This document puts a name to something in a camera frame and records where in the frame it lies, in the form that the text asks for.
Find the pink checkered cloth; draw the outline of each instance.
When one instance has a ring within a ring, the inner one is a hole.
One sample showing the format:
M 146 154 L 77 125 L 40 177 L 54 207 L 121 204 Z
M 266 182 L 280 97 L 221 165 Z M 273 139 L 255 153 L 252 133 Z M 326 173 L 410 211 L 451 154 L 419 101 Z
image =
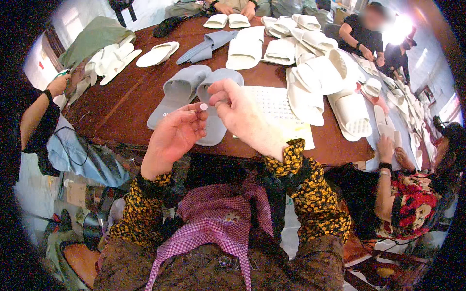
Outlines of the pink checkered cloth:
M 256 200 L 260 227 L 273 236 L 272 218 L 265 189 L 255 182 L 256 173 L 244 181 L 240 196 L 237 187 L 215 184 L 199 187 L 188 192 L 177 214 L 187 222 L 173 236 L 157 248 L 146 291 L 151 291 L 162 263 L 174 255 L 191 251 L 203 244 L 217 244 L 224 252 L 240 259 L 241 273 L 246 290 L 251 291 L 251 274 L 247 248 L 251 227 L 252 197 Z

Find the black wrist strap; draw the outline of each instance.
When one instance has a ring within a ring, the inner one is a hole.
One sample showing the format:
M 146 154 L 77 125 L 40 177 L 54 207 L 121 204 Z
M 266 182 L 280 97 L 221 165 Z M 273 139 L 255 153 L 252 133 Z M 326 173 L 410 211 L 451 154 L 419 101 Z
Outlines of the black wrist strap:
M 379 171 L 380 171 L 381 168 L 386 168 L 386 169 L 389 169 L 390 172 L 393 172 L 393 169 L 392 169 L 392 167 L 391 167 L 391 164 L 389 164 L 389 163 L 381 162 L 381 163 L 379 164 Z
M 45 94 L 47 96 L 49 104 L 53 103 L 54 98 L 52 97 L 52 93 L 50 93 L 49 89 L 45 89 L 44 91 L 42 91 L 42 94 Z

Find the sleeve cuff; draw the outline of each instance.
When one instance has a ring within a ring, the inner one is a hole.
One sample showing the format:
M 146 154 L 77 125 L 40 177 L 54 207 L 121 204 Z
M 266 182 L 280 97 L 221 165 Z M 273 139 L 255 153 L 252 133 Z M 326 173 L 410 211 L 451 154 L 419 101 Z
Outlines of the sleeve cuff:
M 296 174 L 302 167 L 304 160 L 302 152 L 306 142 L 300 138 L 291 140 L 288 144 L 289 147 L 283 151 L 283 163 L 271 156 L 264 158 L 267 169 L 277 177 Z

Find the black cable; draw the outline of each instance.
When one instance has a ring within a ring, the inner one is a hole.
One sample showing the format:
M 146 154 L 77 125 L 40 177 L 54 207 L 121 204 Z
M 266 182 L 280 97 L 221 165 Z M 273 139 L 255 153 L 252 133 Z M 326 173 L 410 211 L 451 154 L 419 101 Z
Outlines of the black cable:
M 60 128 L 60 129 L 58 129 L 56 132 L 54 132 L 54 135 L 55 135 L 56 137 L 58 137 L 58 140 L 59 140 L 60 143 L 62 144 L 63 150 L 65 151 L 65 153 L 66 153 L 66 155 L 68 156 L 69 160 L 72 161 L 73 163 L 75 163 L 75 164 L 78 165 L 78 166 L 84 166 L 84 164 L 86 163 L 86 161 L 87 161 L 87 159 L 88 159 L 88 157 L 89 157 L 89 142 L 86 140 L 86 145 L 87 145 L 87 149 L 86 149 L 86 159 L 84 159 L 84 162 L 83 162 L 82 164 L 79 164 L 79 163 L 77 163 L 75 160 L 73 160 L 73 159 L 71 158 L 71 156 L 69 155 L 69 152 L 66 150 L 66 147 L 63 145 L 62 138 L 60 138 L 60 137 L 58 136 L 58 134 L 57 134 L 57 133 L 58 133 L 60 130 L 62 130 L 62 129 L 69 129 L 69 130 L 72 130 L 72 131 L 74 131 L 74 132 L 76 132 L 76 130 L 74 130 L 74 129 L 72 129 L 71 127 L 68 127 L 68 126 L 64 126 L 64 127 Z

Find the brown table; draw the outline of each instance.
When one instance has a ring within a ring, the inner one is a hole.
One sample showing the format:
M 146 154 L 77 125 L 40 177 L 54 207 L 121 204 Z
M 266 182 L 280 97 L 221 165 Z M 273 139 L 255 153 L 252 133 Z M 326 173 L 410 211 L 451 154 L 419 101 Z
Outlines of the brown table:
M 168 41 L 180 43 L 168 61 L 148 68 L 136 67 L 136 60 L 131 62 L 109 84 L 90 87 L 66 113 L 66 118 L 76 128 L 77 133 L 93 138 L 93 141 L 124 143 L 136 146 L 147 146 L 152 131 L 146 126 L 147 119 L 164 96 L 163 84 L 177 71 L 191 63 L 177 65 L 176 60 L 196 44 L 204 41 L 204 35 L 216 30 L 202 25 L 206 18 L 187 21 L 172 32 L 167 38 L 152 37 L 153 27 L 136 31 L 136 49 L 147 53 L 154 45 Z M 252 26 L 259 26 L 260 18 L 251 21 Z M 262 46 L 265 53 L 268 43 L 273 38 L 265 36 Z M 224 68 L 227 61 L 228 45 L 213 52 L 210 60 L 198 64 L 209 66 L 212 71 Z M 256 67 L 240 70 L 247 86 L 267 86 L 285 88 L 286 66 L 260 62 Z M 374 156 L 374 152 L 365 138 L 357 142 L 345 140 L 337 125 L 327 98 L 324 98 L 325 111 L 322 127 L 311 126 L 315 149 L 305 152 L 321 163 L 342 164 L 345 162 L 366 161 Z M 192 152 L 216 155 L 236 156 L 241 158 L 259 158 L 259 154 L 239 139 L 227 132 L 222 142 L 214 147 L 195 145 Z

